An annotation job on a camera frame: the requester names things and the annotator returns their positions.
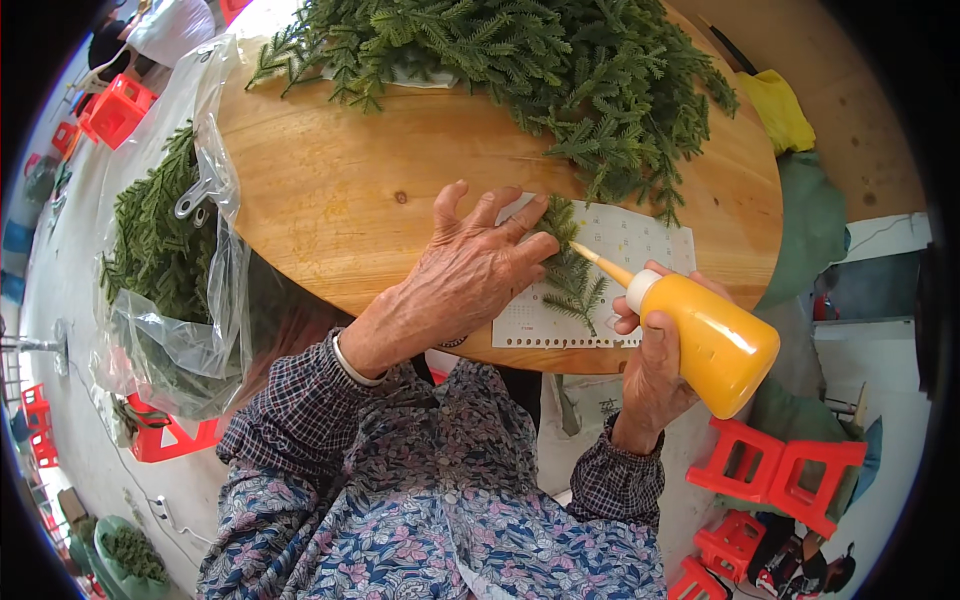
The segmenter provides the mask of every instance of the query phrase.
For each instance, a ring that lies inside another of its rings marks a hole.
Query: plaid sleeve
[[[614,447],[610,441],[617,415],[607,421],[600,439],[577,461],[570,476],[573,499],[566,511],[581,521],[605,518],[635,522],[657,531],[657,499],[663,493],[664,483],[660,462],[663,432],[653,452],[636,456]]]
[[[357,409],[378,395],[378,388],[358,384],[337,361],[333,336],[340,331],[274,362],[266,389],[237,411],[217,444],[220,460],[240,459],[308,479],[340,472],[356,438]]]

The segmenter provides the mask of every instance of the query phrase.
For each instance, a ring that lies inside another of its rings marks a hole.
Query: elderly person
[[[488,324],[559,249],[545,232],[521,241],[545,196],[495,226],[522,190],[487,192],[461,220],[467,191],[462,180],[441,191],[433,239],[402,283],[277,360],[233,417],[198,597],[666,596],[663,428],[697,401],[678,376],[676,326],[647,317],[623,410],[577,462],[561,507],[537,488],[538,424],[497,368],[461,360],[433,387],[411,364]],[[614,309],[619,333],[639,326],[623,299]]]

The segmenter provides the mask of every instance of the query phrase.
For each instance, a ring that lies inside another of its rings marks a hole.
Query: wrinkled hand
[[[546,211],[545,195],[495,226],[500,209],[523,190],[487,192],[460,220],[456,207],[467,190],[460,180],[440,192],[433,204],[433,238],[417,266],[340,334],[341,352],[360,374],[376,377],[489,323],[517,294],[543,278],[540,262],[560,249],[557,240],[542,231],[520,243]]]
[[[664,276],[673,273],[654,260],[648,260],[643,268]],[[691,273],[690,279],[732,301],[722,285],[699,272]],[[620,335],[640,325],[640,317],[622,296],[613,301],[613,312],[620,315],[613,327]],[[613,426],[613,445],[632,454],[649,454],[660,432],[699,399],[680,377],[677,324],[663,311],[650,311],[643,324],[643,341],[630,355],[623,372],[623,410]]]

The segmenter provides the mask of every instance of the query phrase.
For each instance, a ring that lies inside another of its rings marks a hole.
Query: floral print shirt
[[[230,471],[198,598],[666,597],[662,436],[637,457],[609,421],[563,508],[496,369],[461,360],[431,387],[406,363],[365,387],[337,333],[277,360],[218,445]]]

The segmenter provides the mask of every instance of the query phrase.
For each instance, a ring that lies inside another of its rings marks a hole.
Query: round wooden table
[[[258,0],[248,11],[267,4]],[[688,20],[667,10],[695,46],[718,56]],[[252,22],[252,14],[243,17]],[[430,239],[433,200],[447,183],[469,182],[463,214],[483,192],[505,184],[568,198],[582,193],[565,161],[542,156],[551,136],[521,132],[505,108],[484,94],[467,95],[461,85],[389,85],[383,112],[372,115],[329,103],[330,82],[298,86],[283,99],[281,80],[244,91],[262,41],[240,40],[246,64],[230,73],[217,119],[240,179],[235,225],[271,265],[350,314],[410,272]],[[736,87],[727,64],[719,58],[716,64]],[[750,309],[776,266],[783,212],[772,145],[750,100],[739,89],[737,97],[734,119],[711,102],[704,154],[678,163],[686,199],[678,214],[693,229],[698,269]],[[650,214],[648,205],[624,207]],[[630,352],[493,348],[489,324],[444,349],[564,373],[621,372]]]

